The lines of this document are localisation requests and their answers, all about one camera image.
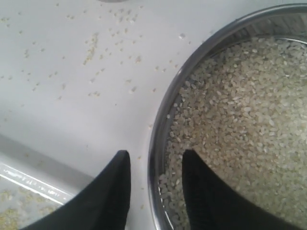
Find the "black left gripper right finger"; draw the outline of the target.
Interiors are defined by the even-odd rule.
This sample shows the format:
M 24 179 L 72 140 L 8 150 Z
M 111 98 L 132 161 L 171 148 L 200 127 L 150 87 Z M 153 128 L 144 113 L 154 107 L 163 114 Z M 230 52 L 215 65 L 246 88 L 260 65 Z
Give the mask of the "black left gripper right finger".
M 183 153 L 182 186 L 192 230 L 297 229 L 235 192 L 192 149 Z

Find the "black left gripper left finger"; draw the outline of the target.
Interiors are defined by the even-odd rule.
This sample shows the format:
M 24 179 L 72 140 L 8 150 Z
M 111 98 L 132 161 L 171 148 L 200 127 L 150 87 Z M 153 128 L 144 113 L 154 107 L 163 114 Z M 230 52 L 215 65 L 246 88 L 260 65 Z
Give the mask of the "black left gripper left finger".
M 120 150 L 76 197 L 27 230 L 123 230 L 131 196 L 131 163 Z

